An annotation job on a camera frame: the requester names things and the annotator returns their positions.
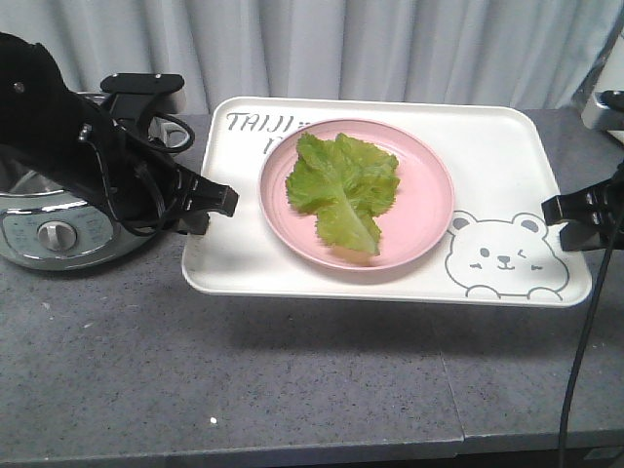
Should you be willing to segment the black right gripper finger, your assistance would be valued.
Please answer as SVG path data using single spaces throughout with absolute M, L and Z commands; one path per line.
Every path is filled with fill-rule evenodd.
M 613 226 L 623 208 L 623 180 L 610 178 L 576 192 L 551 197 L 541 204 L 547 225 L 575 222 Z
M 611 241 L 615 250 L 622 251 L 623 229 L 615 232 L 613 225 L 589 226 L 570 222 L 561 230 L 560 241 L 565 252 L 605 250 Z

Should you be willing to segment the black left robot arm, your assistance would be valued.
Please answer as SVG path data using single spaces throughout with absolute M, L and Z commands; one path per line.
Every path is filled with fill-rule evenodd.
M 70 91 L 50 52 L 1 36 L 1 156 L 55 182 L 138 236 L 162 229 L 203 234 L 212 213 L 232 216 L 235 190 L 174 159 L 192 145 L 169 147 L 151 136 L 180 92 L 179 74 L 116 73 L 100 83 L 103 102 Z

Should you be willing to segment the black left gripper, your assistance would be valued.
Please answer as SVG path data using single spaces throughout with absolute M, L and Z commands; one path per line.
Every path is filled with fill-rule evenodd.
M 111 161 L 111 213 L 133 233 L 205 235 L 210 215 L 232 217 L 239 195 L 175 162 L 173 154 L 127 145 Z

